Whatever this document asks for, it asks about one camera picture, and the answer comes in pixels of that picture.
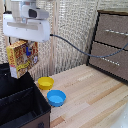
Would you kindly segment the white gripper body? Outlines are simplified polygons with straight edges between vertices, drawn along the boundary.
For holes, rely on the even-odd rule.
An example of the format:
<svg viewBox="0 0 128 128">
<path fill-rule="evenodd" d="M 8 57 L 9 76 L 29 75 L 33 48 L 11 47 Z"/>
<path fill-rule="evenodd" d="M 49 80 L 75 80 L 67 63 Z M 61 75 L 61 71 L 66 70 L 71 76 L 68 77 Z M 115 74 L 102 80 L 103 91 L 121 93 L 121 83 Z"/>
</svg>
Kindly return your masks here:
<svg viewBox="0 0 128 128">
<path fill-rule="evenodd" d="M 47 20 L 28 19 L 26 23 L 17 23 L 11 14 L 3 15 L 3 33 L 35 42 L 46 42 L 50 37 L 50 24 Z"/>
</svg>

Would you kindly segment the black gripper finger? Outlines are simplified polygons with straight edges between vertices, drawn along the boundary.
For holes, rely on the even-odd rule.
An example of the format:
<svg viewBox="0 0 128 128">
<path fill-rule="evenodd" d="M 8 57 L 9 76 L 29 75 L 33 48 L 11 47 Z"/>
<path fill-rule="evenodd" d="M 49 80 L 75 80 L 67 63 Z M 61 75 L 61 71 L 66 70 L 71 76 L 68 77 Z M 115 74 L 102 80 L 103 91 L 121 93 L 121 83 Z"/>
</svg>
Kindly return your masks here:
<svg viewBox="0 0 128 128">
<path fill-rule="evenodd" d="M 26 55 L 30 56 L 30 55 L 34 55 L 38 52 L 38 43 L 34 42 L 31 45 L 28 45 L 26 47 Z"/>
</svg>

